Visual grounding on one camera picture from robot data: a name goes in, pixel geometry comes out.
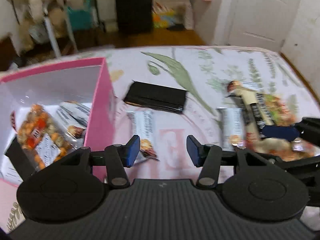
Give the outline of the cream orange biscuit bag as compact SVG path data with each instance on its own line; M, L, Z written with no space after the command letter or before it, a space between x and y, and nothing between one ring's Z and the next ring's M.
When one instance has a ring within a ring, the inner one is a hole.
M283 139L267 139L263 142L259 129L264 125L290 126L296 123L295 115L275 95L265 94L252 83L231 81L227 85L228 97L233 97L242 109L245 130L245 146L257 153L286 153L290 144Z

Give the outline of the white snack bar packet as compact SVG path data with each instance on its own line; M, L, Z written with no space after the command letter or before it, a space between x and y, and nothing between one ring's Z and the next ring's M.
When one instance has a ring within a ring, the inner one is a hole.
M54 113L56 124L75 139L86 133L91 109L76 101L64 101Z
M148 159L159 160L155 151L153 111L127 111L127 116L131 121L132 134L140 138L140 150L134 164L145 162Z

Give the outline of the clear bag mixed nuts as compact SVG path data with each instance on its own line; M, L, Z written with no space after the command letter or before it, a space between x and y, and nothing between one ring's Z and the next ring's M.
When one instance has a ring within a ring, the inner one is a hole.
M235 148L244 148L245 130L241 108L220 107L217 109L222 121L222 149L234 151Z
M38 104L31 106L16 130L16 138L27 158L38 170L62 159L72 149L72 144L53 117Z

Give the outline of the plain black snack packet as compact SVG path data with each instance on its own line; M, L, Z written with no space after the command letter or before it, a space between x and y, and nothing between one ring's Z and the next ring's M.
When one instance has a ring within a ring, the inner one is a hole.
M133 106L182 114L186 98L186 90L134 81L123 101Z

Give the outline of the floral bed sheet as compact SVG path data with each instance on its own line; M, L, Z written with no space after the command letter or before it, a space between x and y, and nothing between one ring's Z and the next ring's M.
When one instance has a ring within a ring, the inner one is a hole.
M301 220L309 191L303 182L248 148L222 150L218 184L196 187L187 136L222 148L220 107L237 107L227 85L252 83L278 96L295 115L319 109L295 80L280 82L283 61L267 50L145 47L113 50L104 58L115 96L114 139L133 136L127 111L152 110L155 151L125 167L130 186L110 187L104 149L82 146L22 181L13 211L24 221L9 239L315 239ZM182 114L133 106L123 98L134 81L187 91Z

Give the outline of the pink cardboard box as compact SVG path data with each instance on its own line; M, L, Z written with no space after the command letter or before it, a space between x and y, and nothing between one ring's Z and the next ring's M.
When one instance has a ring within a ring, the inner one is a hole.
M1 79L1 180L13 185L86 146L114 139L115 96L106 60L33 67Z

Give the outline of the white door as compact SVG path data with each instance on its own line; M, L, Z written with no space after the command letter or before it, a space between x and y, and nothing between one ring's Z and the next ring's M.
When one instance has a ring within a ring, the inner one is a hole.
M280 51L300 0L238 0L228 43Z

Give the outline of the white plastic package on floor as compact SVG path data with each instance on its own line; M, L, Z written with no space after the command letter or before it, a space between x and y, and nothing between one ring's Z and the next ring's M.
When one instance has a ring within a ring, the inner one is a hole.
M187 30L194 29L193 7L190 2L184 3L184 27Z

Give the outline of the teal shopping bag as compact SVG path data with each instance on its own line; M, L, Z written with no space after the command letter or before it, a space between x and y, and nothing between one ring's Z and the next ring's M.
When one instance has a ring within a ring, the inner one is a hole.
M91 14L91 0L86 0L83 9L73 9L67 7L68 18L72 27L72 31L91 29L92 14Z

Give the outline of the colourful gift bag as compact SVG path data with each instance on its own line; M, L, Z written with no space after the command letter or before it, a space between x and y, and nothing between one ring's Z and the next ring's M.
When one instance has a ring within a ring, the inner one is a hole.
M155 3L152 7L154 28L169 28L176 24L176 11L166 5Z

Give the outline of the black suitcase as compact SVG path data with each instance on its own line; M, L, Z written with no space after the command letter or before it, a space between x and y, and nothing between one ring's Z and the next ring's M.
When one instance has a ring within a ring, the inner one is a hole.
M153 0L115 0L118 31L121 35L149 33L153 29Z

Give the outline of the rolling laptop table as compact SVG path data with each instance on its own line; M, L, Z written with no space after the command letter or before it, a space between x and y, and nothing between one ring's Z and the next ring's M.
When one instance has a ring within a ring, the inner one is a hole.
M78 51L74 31L72 31L67 14L67 7L83 9L85 1L86 0L42 0L44 26L56 58L61 57L61 50L57 41L59 38L67 37L73 49ZM94 29L100 26L97 0L91 0L91 14L93 22L91 29Z

